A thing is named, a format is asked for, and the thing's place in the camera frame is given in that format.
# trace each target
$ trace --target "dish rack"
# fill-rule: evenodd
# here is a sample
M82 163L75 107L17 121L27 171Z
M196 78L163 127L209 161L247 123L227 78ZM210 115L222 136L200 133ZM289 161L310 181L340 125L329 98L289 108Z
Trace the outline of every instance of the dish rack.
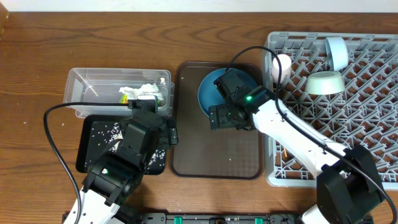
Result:
M325 38L342 37L349 64L340 70L345 90L304 92L307 77L330 70ZM299 118L336 142L363 145L374 158L383 186L398 189L398 35L272 32L264 45L292 59L280 99ZM262 51L263 85L275 91L272 56ZM264 135L266 179L276 187L316 187L314 176L278 142Z

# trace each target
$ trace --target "blue bowl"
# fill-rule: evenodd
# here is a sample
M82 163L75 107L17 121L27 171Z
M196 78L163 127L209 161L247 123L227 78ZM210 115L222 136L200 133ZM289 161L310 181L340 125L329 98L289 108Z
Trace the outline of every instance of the blue bowl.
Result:
M218 92L217 88L214 86L214 81L224 75L226 68L220 68L209 73L200 83L198 90L198 101L201 110L209 117L209 107L213 105L224 104L225 100ZM238 70L236 68L230 68L230 70L234 70L239 77L243 80L243 82L247 83L251 88L257 87L257 83L253 80L253 78L248 75L246 72Z

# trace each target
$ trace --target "brown tray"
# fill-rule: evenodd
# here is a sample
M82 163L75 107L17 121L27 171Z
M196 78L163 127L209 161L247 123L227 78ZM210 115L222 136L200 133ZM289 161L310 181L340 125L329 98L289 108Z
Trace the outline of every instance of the brown tray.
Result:
M178 146L170 150L170 170L181 177L246 179L264 170L262 134L257 131L210 129L209 118L198 102L201 81L227 63L185 62L177 71L175 87ZM261 71L251 64L236 64L261 83Z

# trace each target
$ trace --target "cable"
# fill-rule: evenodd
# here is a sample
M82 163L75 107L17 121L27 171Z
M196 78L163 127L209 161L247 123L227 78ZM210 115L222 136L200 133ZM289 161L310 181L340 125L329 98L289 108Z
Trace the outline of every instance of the cable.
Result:
M242 51L240 51L229 63L229 65L226 67L226 72L229 70L230 66L232 66L233 62L243 53L245 53L248 50L251 49L262 49L262 50L266 50L269 53L271 53L272 56L274 56L278 62L278 66L279 66L279 75L278 75L278 82L276 84L276 93L275 93L275 106L279 112L279 114L281 115L282 119L286 120L286 122L288 122L291 127L293 127L294 129L296 129L296 131L298 131L300 134L304 135L306 138L308 138L309 140L311 140L313 143L315 143L317 146L319 146L321 149L323 149L326 152L329 152L331 155L337 157L338 159L340 159L342 162L344 162L348 167L350 167L351 169L355 170L357 173L359 173L361 176L363 176L365 179L368 179L368 181L370 181L370 183L372 183L379 191L379 193L387 200L388 204L391 207L392 210L392 222L393 224L395 224L397 222L397 209L394 205L394 202L391 200L391 198L388 196L388 194L386 193L386 191L384 189L382 189L372 178L370 178L370 176L368 176L367 174L365 174L361 169L359 169L358 167L356 167L356 165L354 165L353 163L351 163L349 160L345 159L342 155L338 154L337 152L335 152L334 150L330 149L326 144L323 144L322 142L318 142L313 136L309 135L308 133L306 133L305 131L303 131L302 129L300 129L296 124L294 124L288 117L287 115L280 109L279 107L279 88L280 88L280 80L282 79L282 64L280 63L280 60L278 58L278 55L272 51L271 49L268 49L267 47L263 47L263 46L252 46L252 47L248 47Z
M70 181L73 184L73 188L75 189L75 192L76 192L78 209L77 209L77 216L76 216L75 224L78 224L79 220L80 220L80 216L81 216L81 197L80 197L79 186L77 185L76 180L73 177L72 172L70 172L70 169L69 169L67 163L63 160L60 152L58 151L57 147L55 146L55 143L54 143L53 139L51 138L51 134L50 134L50 130L49 130L49 124L47 122L47 118L48 118L48 116L49 116L49 114L50 114L50 112L52 110L57 109L57 108L61 108L61 107L64 107L64 106L73 106L73 105L82 105L82 106L127 106L127 104L124 104L124 103L81 103L81 102L63 103L63 104L55 105L55 106L51 107L50 109L48 109L44 113L43 121L44 121L45 135L47 136L47 139L49 140L49 143L51 145L52 150L54 151L55 155L57 156L57 158L61 162L63 168L67 172L67 174L68 174L68 176L70 178Z

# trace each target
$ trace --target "transparent bin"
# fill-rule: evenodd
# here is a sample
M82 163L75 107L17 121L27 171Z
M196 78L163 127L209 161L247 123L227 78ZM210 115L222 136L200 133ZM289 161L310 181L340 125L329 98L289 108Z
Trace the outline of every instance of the transparent bin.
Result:
M144 84L159 88L163 100L159 102L158 113L167 116L170 111L170 90L174 86L171 73L167 70L132 68L73 68L69 71L65 87L64 103L119 103L121 87L140 88ZM91 114L130 115L126 106L69 106L76 110L76 116L85 118Z

